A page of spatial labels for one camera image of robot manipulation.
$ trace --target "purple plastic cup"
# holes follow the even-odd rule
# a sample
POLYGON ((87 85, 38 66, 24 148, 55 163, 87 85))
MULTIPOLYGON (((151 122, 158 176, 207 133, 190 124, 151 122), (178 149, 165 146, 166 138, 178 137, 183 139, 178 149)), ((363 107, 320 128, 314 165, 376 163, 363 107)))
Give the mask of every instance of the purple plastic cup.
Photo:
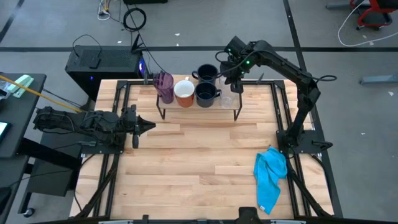
POLYGON ((160 72, 154 77, 154 86, 163 103, 171 103, 174 100, 174 78, 169 73, 160 72))

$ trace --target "blue towel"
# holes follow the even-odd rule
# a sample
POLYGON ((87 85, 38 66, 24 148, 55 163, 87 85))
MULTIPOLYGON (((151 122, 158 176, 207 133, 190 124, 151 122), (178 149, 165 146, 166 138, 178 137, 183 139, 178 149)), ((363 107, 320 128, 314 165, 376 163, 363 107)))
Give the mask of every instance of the blue towel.
POLYGON ((285 179, 287 174, 286 159, 274 147, 267 152, 258 153, 254 165, 254 176, 257 180, 257 203, 268 215, 274 208, 280 194, 278 180, 285 179))

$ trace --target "white cable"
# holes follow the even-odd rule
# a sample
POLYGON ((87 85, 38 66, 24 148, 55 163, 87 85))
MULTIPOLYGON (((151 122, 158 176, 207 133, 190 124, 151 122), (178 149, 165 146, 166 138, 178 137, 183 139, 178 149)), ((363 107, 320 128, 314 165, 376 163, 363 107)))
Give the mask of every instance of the white cable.
POLYGON ((98 19, 99 21, 107 21, 109 18, 111 18, 111 14, 108 13, 108 12, 106 12, 105 10, 103 10, 103 13, 107 14, 108 17, 105 18, 105 19, 101 19, 101 18, 100 18, 101 6, 103 6, 103 0, 101 0, 101 1, 99 2, 98 12, 97 12, 97 19, 98 19))
POLYGON ((341 31, 341 28, 343 28, 343 26, 346 24, 348 18, 354 13, 354 11, 356 11, 356 10, 362 5, 362 3, 364 3, 364 2, 365 2, 365 1, 361 2, 361 4, 357 5, 356 8, 355 8, 354 10, 351 11, 351 13, 347 16, 346 20, 344 20, 344 22, 343 22, 343 24, 341 25, 340 29, 338 29, 338 32, 337 32, 338 41, 340 41, 340 43, 343 44, 343 45, 346 46, 346 47, 356 47, 356 46, 363 45, 363 44, 367 44, 367 43, 370 43, 370 42, 376 42, 376 41, 379 41, 379 40, 385 40, 385 39, 387 39, 387 38, 393 37, 393 36, 395 36, 395 35, 398 34, 398 32, 396 32, 395 34, 388 35, 387 37, 383 37, 383 38, 379 38, 379 39, 375 39, 375 40, 369 40, 369 41, 366 41, 366 42, 363 42, 363 43, 360 43, 360 44, 353 44, 353 45, 344 44, 344 43, 341 41, 341 39, 340 39, 340 31, 341 31))

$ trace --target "dark blue mug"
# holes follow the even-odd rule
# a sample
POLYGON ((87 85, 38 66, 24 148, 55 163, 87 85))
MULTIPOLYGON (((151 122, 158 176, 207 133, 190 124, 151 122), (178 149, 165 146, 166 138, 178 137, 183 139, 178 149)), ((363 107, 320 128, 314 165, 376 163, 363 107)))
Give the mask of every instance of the dark blue mug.
POLYGON ((198 105, 207 108, 211 107, 214 99, 221 95, 221 90, 217 90, 210 82, 202 82, 195 88, 195 95, 197 96, 198 105))
POLYGON ((198 68, 197 71, 192 72, 192 77, 202 82, 211 82, 213 85, 216 83, 218 70, 214 65, 204 64, 198 68))

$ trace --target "orange mug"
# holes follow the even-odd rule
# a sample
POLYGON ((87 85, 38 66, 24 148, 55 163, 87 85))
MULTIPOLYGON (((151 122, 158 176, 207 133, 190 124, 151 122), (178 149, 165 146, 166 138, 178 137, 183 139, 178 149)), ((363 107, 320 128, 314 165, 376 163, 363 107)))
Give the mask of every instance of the orange mug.
POLYGON ((174 85, 174 95, 177 103, 184 108, 192 106, 194 92, 195 86, 189 80, 189 77, 185 77, 185 80, 181 80, 174 85))

